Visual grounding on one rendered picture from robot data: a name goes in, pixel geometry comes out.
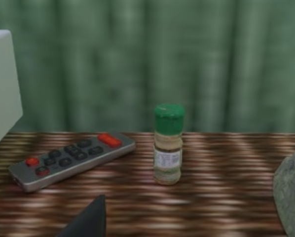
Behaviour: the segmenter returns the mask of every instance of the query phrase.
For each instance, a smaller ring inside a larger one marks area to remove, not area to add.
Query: bottle cap
[[[177,104],[160,104],[155,107],[155,131],[162,135],[178,135],[183,131],[184,108]]]

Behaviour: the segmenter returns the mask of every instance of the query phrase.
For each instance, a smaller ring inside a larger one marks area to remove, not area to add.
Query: bottle
[[[155,107],[154,180],[172,185],[181,177],[184,108],[177,104]]]

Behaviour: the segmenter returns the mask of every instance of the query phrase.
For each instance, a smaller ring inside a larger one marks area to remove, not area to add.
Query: woven mat
[[[14,133],[0,143],[0,237],[52,237],[99,194],[107,195],[108,237],[284,237],[272,175],[295,151],[295,134],[184,135],[182,178],[152,179],[153,135],[128,133],[134,153],[23,194],[6,172],[28,155],[90,137]]]

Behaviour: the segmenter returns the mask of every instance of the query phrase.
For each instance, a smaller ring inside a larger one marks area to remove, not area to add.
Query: green curtain
[[[295,132],[295,0],[0,0],[24,116],[14,131]]]

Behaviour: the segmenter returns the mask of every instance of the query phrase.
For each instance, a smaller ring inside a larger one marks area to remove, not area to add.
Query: brown woven surface
[[[35,194],[23,194],[6,168],[92,134],[17,133],[0,143],[0,237],[55,236],[97,195],[107,195],[109,237],[283,237],[272,175],[295,150],[294,134],[184,135],[174,186],[152,179],[150,133],[128,134],[134,153]]]

